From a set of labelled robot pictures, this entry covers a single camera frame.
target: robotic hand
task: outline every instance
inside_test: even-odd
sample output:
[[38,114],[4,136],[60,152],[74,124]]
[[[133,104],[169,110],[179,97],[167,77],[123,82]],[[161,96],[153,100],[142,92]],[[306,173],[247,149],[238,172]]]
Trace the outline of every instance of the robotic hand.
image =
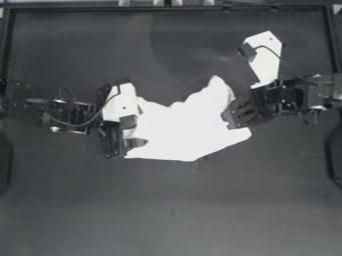
[[0,80],[6,95],[0,96],[0,118],[7,116],[48,128],[52,132],[90,135],[98,133],[107,158],[123,157],[142,145],[139,139],[126,139],[125,132],[137,127],[139,113],[135,88],[130,81],[103,86],[94,102],[59,95],[42,98],[31,85],[10,79]]
[[249,98],[237,99],[223,113],[230,129],[250,127],[277,116],[312,116],[342,107],[342,74],[313,75],[293,80],[275,80],[253,88]]

